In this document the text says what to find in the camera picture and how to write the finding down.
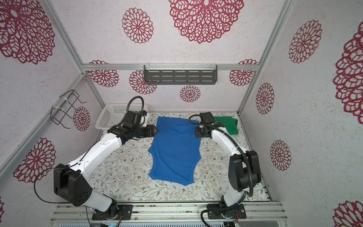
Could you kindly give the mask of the green tank top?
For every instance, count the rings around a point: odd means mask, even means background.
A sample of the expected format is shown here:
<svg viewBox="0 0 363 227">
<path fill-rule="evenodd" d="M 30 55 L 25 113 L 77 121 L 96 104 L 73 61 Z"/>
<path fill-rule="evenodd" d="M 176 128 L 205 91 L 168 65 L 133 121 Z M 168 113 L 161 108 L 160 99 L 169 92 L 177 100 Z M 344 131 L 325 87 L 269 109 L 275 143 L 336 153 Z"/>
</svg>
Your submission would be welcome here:
<svg viewBox="0 0 363 227">
<path fill-rule="evenodd" d="M 231 116 L 216 116 L 214 117 L 216 122 L 221 122 L 230 135 L 238 135 L 239 130 L 237 128 L 238 120 Z"/>
</svg>

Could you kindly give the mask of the blue tank top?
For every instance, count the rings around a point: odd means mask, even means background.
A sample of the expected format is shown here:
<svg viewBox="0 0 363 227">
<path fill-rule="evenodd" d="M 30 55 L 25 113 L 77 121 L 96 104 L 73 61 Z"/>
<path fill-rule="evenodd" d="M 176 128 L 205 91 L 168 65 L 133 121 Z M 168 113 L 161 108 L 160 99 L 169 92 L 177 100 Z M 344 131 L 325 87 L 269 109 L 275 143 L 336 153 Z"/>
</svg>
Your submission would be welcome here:
<svg viewBox="0 0 363 227">
<path fill-rule="evenodd" d="M 187 119 L 160 116 L 157 128 L 159 132 L 148 149 L 153 158 L 149 176 L 184 186 L 193 184 L 201 160 L 201 139 L 195 136 L 195 125 Z"/>
</svg>

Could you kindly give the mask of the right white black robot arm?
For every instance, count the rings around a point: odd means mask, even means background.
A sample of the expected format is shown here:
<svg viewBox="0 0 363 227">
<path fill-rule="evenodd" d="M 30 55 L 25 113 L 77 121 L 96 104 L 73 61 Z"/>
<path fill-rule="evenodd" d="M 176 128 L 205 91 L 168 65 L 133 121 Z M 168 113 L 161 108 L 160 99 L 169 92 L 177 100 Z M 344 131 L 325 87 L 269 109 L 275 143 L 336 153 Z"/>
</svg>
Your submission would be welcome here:
<svg viewBox="0 0 363 227">
<path fill-rule="evenodd" d="M 252 197 L 254 187 L 261 183 L 259 157 L 256 151 L 239 145 L 221 122 L 216 122 L 211 112 L 194 114 L 188 121 L 196 125 L 196 138 L 211 138 L 229 156 L 229 191 L 222 197 L 221 204 L 232 207 Z"/>
</svg>

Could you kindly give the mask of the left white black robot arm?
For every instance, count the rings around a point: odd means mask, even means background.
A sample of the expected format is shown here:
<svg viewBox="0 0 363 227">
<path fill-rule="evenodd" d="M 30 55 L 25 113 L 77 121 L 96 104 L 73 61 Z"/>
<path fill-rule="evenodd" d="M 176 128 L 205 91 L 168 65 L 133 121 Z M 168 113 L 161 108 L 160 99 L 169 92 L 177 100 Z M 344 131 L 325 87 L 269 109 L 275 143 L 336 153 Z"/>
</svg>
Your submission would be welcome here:
<svg viewBox="0 0 363 227">
<path fill-rule="evenodd" d="M 127 141 L 152 138 L 158 129 L 148 124 L 149 113 L 127 111 L 121 123 L 107 133 L 82 156 L 54 169 L 54 192 L 74 206 L 86 206 L 113 218 L 118 212 L 117 201 L 96 191 L 88 183 L 90 175 L 112 152 Z"/>
</svg>

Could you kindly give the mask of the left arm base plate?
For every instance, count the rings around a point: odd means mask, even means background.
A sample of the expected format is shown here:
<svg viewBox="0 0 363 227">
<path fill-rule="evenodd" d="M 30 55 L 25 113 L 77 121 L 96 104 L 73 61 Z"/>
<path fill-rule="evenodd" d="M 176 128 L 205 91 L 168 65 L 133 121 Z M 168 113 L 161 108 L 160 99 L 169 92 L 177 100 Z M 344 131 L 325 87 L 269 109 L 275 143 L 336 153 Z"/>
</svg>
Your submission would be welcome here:
<svg viewBox="0 0 363 227">
<path fill-rule="evenodd" d="M 130 220 L 133 210 L 133 205 L 130 204 L 117 204 L 111 206 L 107 211 L 102 212 L 95 210 L 92 216 L 94 221 L 104 220 Z"/>
</svg>

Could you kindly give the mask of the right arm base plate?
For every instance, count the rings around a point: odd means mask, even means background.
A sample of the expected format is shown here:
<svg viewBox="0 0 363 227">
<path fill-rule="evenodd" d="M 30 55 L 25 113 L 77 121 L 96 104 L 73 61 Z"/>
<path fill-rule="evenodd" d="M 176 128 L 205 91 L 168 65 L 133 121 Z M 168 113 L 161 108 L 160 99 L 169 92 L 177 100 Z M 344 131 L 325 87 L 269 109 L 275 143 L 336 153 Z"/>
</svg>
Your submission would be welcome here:
<svg viewBox="0 0 363 227">
<path fill-rule="evenodd" d="M 246 211 L 243 204 L 237 204 L 231 208 L 220 208 L 219 204 L 207 205 L 209 219 L 246 219 Z"/>
</svg>

